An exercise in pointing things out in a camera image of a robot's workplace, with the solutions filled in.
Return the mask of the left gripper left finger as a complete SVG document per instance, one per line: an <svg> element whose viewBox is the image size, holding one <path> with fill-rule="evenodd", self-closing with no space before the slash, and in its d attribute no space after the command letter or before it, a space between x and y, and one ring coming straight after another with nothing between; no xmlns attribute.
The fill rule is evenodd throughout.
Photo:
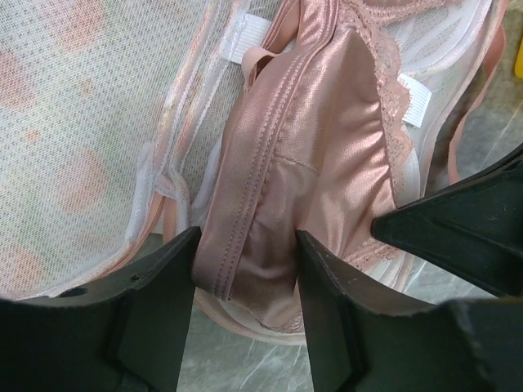
<svg viewBox="0 0 523 392"><path fill-rule="evenodd" d="M1 303L4 391L174 391L190 324L196 227L55 298Z"/></svg>

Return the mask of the pink satin bra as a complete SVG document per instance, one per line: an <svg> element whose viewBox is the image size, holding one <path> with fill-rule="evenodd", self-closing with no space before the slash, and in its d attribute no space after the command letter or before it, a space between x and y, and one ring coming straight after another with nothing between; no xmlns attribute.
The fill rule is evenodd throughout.
<svg viewBox="0 0 523 392"><path fill-rule="evenodd" d="M373 220L420 198L434 144L502 54L504 1L285 1L242 59L192 269L195 300L259 341L304 338L297 230L401 290L405 252Z"/></svg>

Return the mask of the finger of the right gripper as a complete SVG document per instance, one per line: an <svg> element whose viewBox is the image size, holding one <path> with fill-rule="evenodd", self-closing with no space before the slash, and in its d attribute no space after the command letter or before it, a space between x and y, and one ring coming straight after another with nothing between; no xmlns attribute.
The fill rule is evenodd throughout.
<svg viewBox="0 0 523 392"><path fill-rule="evenodd" d="M522 148L375 219L373 237L497 296L522 294Z"/></svg>

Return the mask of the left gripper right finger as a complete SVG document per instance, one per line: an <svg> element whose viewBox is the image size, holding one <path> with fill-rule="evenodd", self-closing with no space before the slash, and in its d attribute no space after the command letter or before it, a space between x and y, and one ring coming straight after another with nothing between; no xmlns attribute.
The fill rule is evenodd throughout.
<svg viewBox="0 0 523 392"><path fill-rule="evenodd" d="M521 300L432 305L346 264L306 231L296 237L315 390L521 390Z"/></svg>

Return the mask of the pink mesh laundry bag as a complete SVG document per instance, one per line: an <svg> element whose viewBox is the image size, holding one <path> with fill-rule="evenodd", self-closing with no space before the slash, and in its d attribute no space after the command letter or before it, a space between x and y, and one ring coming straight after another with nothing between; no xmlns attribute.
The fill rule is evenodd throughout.
<svg viewBox="0 0 523 392"><path fill-rule="evenodd" d="M1 295L56 297L202 230L242 59L285 1L1 4Z"/></svg>

